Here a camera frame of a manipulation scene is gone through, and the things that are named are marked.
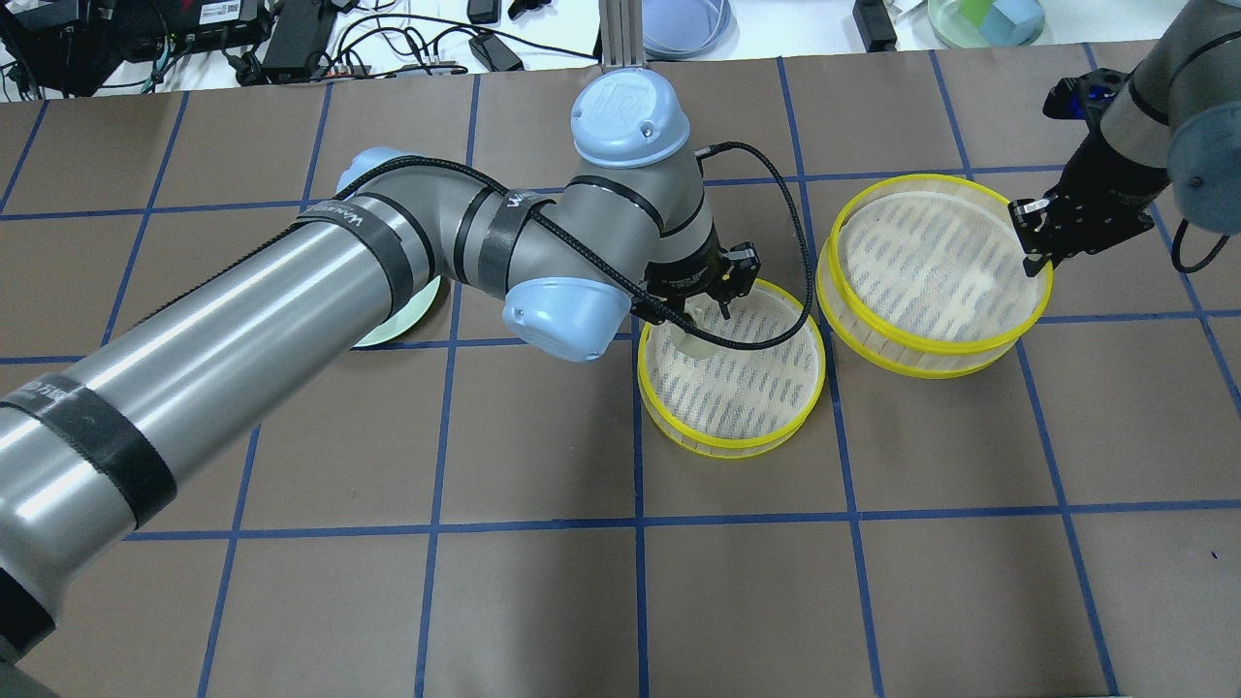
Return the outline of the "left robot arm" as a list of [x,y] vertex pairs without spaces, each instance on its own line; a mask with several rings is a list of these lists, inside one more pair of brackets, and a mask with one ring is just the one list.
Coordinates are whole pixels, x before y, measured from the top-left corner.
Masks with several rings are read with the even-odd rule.
[[338,193],[61,373],[2,397],[2,663],[56,630],[68,584],[437,279],[503,301],[515,337],[598,361],[632,315],[711,345],[688,298],[747,296],[752,243],[719,243],[678,92],[647,68],[586,84],[557,199],[374,147]]

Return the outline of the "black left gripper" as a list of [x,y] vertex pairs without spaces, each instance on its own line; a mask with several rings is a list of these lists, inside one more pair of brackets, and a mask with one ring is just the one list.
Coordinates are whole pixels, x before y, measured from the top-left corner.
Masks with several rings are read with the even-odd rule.
[[750,296],[761,266],[753,242],[725,250],[716,225],[711,225],[686,257],[647,266],[644,282],[650,297],[635,297],[635,318],[647,324],[671,324],[683,332],[696,330],[699,322],[688,312],[688,298],[709,296],[722,318],[730,320],[732,301]]

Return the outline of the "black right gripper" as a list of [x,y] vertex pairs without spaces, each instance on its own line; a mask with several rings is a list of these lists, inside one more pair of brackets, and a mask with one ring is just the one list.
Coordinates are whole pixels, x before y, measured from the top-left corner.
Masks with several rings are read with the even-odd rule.
[[1165,168],[1131,160],[1103,137],[1087,137],[1040,199],[1006,204],[1024,274],[1036,278],[1076,255],[1098,255],[1147,233],[1150,202],[1167,189]]

